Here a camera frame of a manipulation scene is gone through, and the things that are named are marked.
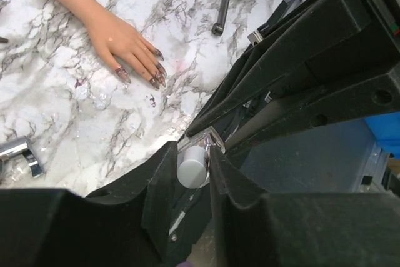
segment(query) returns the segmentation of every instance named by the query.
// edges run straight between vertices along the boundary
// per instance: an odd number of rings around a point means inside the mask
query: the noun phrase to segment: finger
[[[149,73],[149,71],[143,66],[140,60],[137,59],[132,53],[127,53],[124,56],[121,56],[125,62],[127,62],[137,73],[140,74],[146,81],[148,81],[153,87],[156,89],[160,88],[158,81],[154,78],[153,75]]]
[[[151,61],[143,49],[138,44],[132,49],[133,55],[142,63],[142,65],[149,71],[149,73],[156,78],[163,86],[165,86],[165,78],[158,70],[156,65]]]
[[[156,57],[154,56],[154,54],[150,51],[150,49],[144,45],[144,43],[141,40],[136,41],[137,45],[139,46],[139,48],[143,49],[144,53],[146,53],[146,55],[148,56],[148,58],[152,61],[152,63],[157,66],[158,64],[158,60],[156,59]]]
[[[153,46],[148,40],[146,40],[141,34],[139,34],[140,41],[151,51],[151,53],[159,56],[161,60],[164,60],[164,56],[161,51]]]
[[[164,66],[156,59],[156,57],[153,55],[153,53],[150,51],[149,48],[146,47],[146,45],[140,40],[137,41],[137,45],[144,50],[144,52],[147,54],[149,59],[152,61],[152,63],[157,67],[158,71],[164,76],[164,78],[167,77],[167,71],[165,70]]]
[[[103,49],[102,51],[97,52],[102,58],[102,60],[113,70],[119,78],[121,78],[124,82],[131,83],[131,79],[129,78],[126,70],[117,62],[114,56],[108,51],[108,49]]]

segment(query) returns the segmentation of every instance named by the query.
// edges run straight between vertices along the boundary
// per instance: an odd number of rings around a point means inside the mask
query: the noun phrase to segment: screw hole
[[[328,124],[328,117],[323,114],[315,115],[310,119],[310,125],[314,128],[318,128],[320,126],[324,126]]]
[[[372,95],[372,100],[377,104],[385,105],[392,102],[393,96],[386,90],[377,90]]]
[[[370,186],[373,182],[373,177],[372,176],[368,176],[368,175],[365,175],[363,178],[362,178],[362,181],[361,181],[361,184],[363,185],[363,186]]]

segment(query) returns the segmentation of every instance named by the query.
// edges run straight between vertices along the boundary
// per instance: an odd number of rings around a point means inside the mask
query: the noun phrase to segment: metal tube
[[[13,159],[28,150],[28,141],[25,137],[0,145],[0,160],[5,162]]]
[[[222,0],[221,7],[219,9],[218,20],[217,23],[214,24],[211,30],[213,34],[220,36],[224,32],[226,15],[228,14],[229,0]]]

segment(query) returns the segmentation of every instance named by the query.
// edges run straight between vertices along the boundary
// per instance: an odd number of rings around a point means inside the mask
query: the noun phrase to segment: metal bracket
[[[260,43],[264,37],[262,36],[262,34],[258,31],[258,29],[256,29],[255,31],[253,31],[248,37],[250,40],[250,43],[255,46],[258,43]]]
[[[24,156],[31,169],[33,178],[37,178],[43,174],[43,170],[32,151],[31,143],[27,137],[21,137],[0,145],[0,161],[2,161],[3,166],[6,161],[14,159],[19,155]]]
[[[184,187],[196,189],[208,184],[211,146],[225,153],[224,141],[213,127],[191,138],[185,136],[178,143],[177,178]]]

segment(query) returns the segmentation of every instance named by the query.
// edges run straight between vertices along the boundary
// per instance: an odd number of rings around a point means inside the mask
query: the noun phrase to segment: blue object
[[[400,158],[400,113],[373,116],[365,120],[380,147],[395,158]]]

